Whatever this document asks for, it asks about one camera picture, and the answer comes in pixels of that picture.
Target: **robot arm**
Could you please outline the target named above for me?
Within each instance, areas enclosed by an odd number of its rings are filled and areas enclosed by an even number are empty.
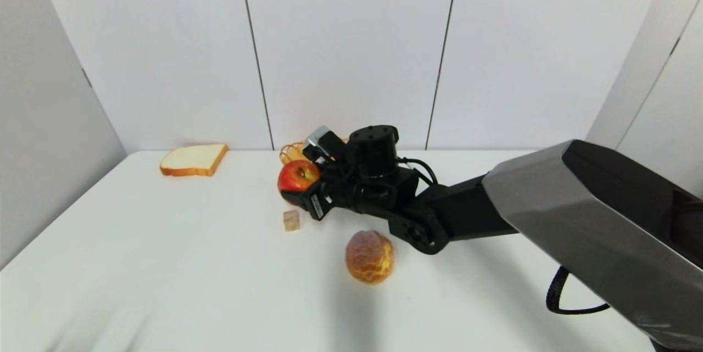
[[[448,187],[421,161],[432,179],[400,166],[418,161],[397,157],[398,139],[395,127],[376,125],[345,144],[321,127],[303,151],[321,178],[306,192],[281,194],[317,220],[334,207],[386,219],[391,234],[425,254],[451,241],[520,232],[562,264],[555,282],[570,272],[656,344],[703,350],[697,197],[618,152],[578,140]],[[421,178],[429,187],[415,195]]]

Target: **bread crust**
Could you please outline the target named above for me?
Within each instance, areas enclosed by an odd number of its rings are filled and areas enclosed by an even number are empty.
[[[227,147],[226,144],[222,145],[222,150],[220,150],[217,158],[213,162],[213,165],[208,169],[196,169],[196,167],[191,167],[190,169],[168,169],[167,167],[163,167],[161,165],[159,165],[159,168],[161,169],[161,174],[166,176],[213,176],[228,150],[229,147]]]

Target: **bread slice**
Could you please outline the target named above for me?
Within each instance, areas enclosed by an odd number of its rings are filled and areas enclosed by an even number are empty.
[[[226,144],[199,144],[180,147],[168,153],[161,160],[161,174],[213,176],[226,152]]]

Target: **black cable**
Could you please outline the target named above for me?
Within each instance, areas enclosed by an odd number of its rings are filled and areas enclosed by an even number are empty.
[[[398,162],[404,163],[404,164],[407,164],[407,163],[419,164],[420,166],[424,167],[424,169],[427,171],[429,176],[432,178],[432,183],[430,183],[426,180],[427,177],[423,177],[422,180],[427,182],[428,185],[436,185],[439,183],[439,182],[437,182],[437,176],[434,174],[434,171],[431,169],[431,167],[429,167],[427,165],[426,162],[424,162],[422,160],[417,160],[417,159],[407,159],[405,157],[402,157],[402,159],[398,159]]]
[[[428,185],[432,184],[432,180],[429,179],[429,177],[425,176],[422,172],[418,172],[417,174],[420,175],[420,179],[424,180],[424,182]]]
[[[583,315],[583,314],[594,314],[595,312],[601,312],[602,310],[607,310],[610,308],[608,303],[603,305],[598,305],[592,309],[582,309],[582,310],[565,310],[559,307],[559,300],[562,298],[562,290],[564,289],[564,284],[567,282],[569,277],[569,270],[565,269],[564,266],[560,266],[557,270],[557,275],[554,275],[552,284],[549,285],[549,290],[547,291],[547,309],[554,312],[555,314],[562,315]]]

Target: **cable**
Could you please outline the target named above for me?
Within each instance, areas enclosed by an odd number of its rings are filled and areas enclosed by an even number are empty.
[[[427,185],[432,184],[432,180],[430,180],[429,177],[425,176],[425,174],[423,174],[422,172],[418,172],[417,174],[420,175],[420,179],[424,180]]]
[[[428,185],[436,185],[439,183],[437,182],[437,176],[434,174],[434,171],[432,171],[431,167],[429,167],[426,162],[417,159],[407,159],[405,157],[402,157],[402,159],[398,159],[398,162],[403,164],[413,163],[422,166],[432,178],[432,183],[427,180],[426,176],[420,174],[423,177],[422,180],[424,180]]]

